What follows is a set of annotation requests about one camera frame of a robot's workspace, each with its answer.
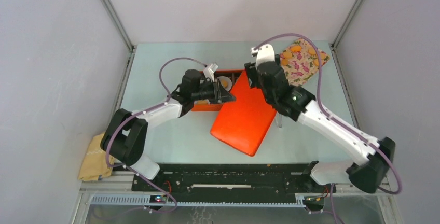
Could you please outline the orange tin lid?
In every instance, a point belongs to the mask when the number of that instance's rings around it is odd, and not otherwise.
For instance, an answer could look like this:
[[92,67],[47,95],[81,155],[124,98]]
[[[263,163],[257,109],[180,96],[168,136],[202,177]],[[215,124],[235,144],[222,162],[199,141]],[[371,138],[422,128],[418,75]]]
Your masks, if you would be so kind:
[[210,134],[250,157],[255,156],[277,111],[266,103],[258,88],[251,88],[245,71],[231,89],[236,100],[223,104]]

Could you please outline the floral tray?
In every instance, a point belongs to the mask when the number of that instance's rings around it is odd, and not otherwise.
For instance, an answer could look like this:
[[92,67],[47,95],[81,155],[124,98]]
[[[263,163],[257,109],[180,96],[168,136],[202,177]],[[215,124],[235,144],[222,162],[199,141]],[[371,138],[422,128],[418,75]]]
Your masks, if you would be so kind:
[[[290,47],[295,45],[302,47],[301,52],[290,51]],[[298,38],[279,54],[280,62],[284,59],[282,55],[283,52],[290,51],[293,54],[293,57],[289,59],[289,65],[282,66],[291,85],[302,86],[319,72],[319,67],[314,65],[313,60],[320,57],[322,66],[324,66],[331,59],[331,56],[321,49],[318,49],[319,52],[316,55],[310,55],[308,53],[310,47],[312,47],[312,45],[309,42],[303,38]]]

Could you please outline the metal tongs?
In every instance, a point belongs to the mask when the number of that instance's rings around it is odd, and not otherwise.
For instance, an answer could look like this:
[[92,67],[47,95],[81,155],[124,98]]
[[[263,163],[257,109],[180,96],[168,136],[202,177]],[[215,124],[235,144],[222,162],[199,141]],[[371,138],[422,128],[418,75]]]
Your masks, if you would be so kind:
[[280,113],[276,114],[275,122],[276,122],[277,128],[281,129],[283,127],[282,115]]

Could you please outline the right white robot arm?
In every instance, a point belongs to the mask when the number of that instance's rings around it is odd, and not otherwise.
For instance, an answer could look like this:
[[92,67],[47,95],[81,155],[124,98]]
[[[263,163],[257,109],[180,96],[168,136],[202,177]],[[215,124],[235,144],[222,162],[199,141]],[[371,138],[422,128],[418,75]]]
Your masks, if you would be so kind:
[[352,159],[340,163],[317,162],[302,177],[302,186],[309,192],[335,181],[336,175],[366,193],[375,193],[392,168],[396,143],[374,136],[349,125],[328,109],[319,106],[314,94],[303,87],[289,84],[283,68],[275,61],[244,65],[251,88],[262,91],[265,101],[278,113],[304,124],[338,145]]

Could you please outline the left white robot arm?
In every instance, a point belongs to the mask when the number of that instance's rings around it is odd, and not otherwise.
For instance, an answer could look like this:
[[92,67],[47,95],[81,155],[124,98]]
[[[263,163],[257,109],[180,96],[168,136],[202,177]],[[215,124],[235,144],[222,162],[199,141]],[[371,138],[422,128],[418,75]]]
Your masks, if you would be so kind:
[[186,115],[197,101],[227,103],[236,100],[217,77],[189,69],[181,83],[161,102],[137,113],[118,109],[107,127],[100,147],[106,159],[114,157],[121,165],[144,176],[144,185],[151,191],[163,187],[164,177],[159,174],[160,166],[145,152],[147,131],[167,121]]

